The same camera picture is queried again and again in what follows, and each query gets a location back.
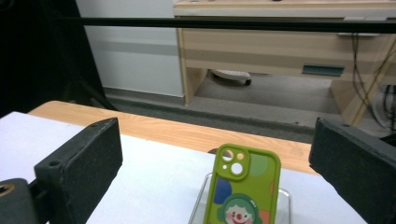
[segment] white table surface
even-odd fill
[[[33,167],[83,127],[11,113],[0,119],[0,180],[35,179]],[[121,136],[123,164],[88,223],[187,224],[214,155]],[[364,220],[321,176],[282,169],[294,224]]]

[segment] green phone case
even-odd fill
[[[280,160],[271,151],[225,144],[213,167],[205,224],[274,224]]]

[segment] black metal bar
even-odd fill
[[[233,30],[269,30],[324,33],[395,34],[396,21],[338,20],[262,20],[262,19],[171,19],[171,18],[74,18],[58,21],[86,26],[128,26],[159,28],[204,28]]]

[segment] floor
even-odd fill
[[[123,99],[164,105],[167,108],[174,107],[183,111],[205,112],[210,115],[226,115],[230,118],[245,118],[246,120],[263,120],[298,127],[315,128],[318,117],[342,122],[330,92],[331,81],[328,79],[262,74],[251,74],[251,79],[251,85],[246,86],[243,81],[215,77],[209,72],[188,105],[184,105],[180,99],[173,100],[172,97],[161,95],[147,97],[145,93],[135,93],[132,97],[131,95],[123,96]],[[161,108],[152,109],[156,110],[153,112],[147,112],[147,110],[139,112],[136,108],[134,110],[130,108],[136,105],[120,105],[120,102],[115,102],[114,98],[120,97],[114,92],[108,93],[107,91],[106,95],[121,111],[143,115],[149,113],[150,116],[152,114],[154,117],[163,118]],[[380,99],[380,94],[378,94],[375,100],[380,101]],[[170,118],[181,119],[178,118],[181,117],[180,115],[173,117]],[[389,135],[389,130],[379,126],[368,113],[363,116],[359,128],[378,137]]]

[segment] cartoon illustration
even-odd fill
[[[227,224],[262,224],[256,204],[245,194],[233,194],[218,211],[218,218]]]

